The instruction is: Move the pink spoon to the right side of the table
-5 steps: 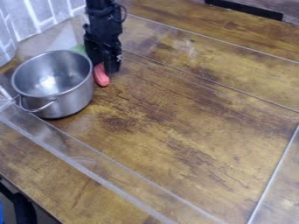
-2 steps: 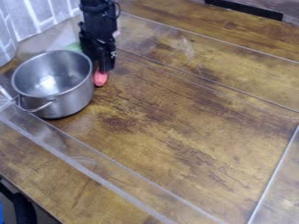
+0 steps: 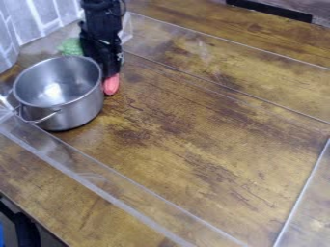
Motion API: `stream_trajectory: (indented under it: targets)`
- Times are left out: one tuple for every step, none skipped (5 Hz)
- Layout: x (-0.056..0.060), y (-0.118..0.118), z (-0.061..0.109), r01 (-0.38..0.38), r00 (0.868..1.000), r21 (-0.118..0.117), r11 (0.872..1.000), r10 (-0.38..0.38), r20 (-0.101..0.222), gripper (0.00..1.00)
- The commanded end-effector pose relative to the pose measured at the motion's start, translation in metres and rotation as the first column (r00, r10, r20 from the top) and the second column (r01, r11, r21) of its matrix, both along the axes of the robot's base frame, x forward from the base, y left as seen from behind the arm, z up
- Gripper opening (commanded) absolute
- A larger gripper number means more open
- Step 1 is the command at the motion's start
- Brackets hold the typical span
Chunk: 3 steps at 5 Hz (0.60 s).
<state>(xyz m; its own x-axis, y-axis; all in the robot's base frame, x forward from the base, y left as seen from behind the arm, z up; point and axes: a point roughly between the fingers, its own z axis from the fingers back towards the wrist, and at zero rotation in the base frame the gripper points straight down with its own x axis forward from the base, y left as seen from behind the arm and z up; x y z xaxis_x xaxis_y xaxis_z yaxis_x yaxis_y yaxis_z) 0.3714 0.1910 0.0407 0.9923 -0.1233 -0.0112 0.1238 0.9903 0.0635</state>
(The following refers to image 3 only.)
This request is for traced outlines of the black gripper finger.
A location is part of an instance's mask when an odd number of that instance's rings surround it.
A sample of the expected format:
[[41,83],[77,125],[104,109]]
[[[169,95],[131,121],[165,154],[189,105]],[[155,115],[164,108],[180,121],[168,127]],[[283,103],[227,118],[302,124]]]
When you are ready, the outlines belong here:
[[98,63],[100,67],[104,68],[101,42],[94,39],[80,38],[80,44],[84,56],[90,57]]
[[112,77],[120,72],[121,64],[124,62],[124,53],[121,48],[105,47],[101,51],[102,55],[102,75]]

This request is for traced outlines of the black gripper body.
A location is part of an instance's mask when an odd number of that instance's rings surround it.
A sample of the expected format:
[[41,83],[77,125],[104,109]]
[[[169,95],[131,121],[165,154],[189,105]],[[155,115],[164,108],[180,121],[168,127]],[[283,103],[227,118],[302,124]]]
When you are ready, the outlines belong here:
[[85,19],[78,23],[80,38],[94,39],[105,47],[121,48],[119,33],[125,14],[125,0],[81,0]]

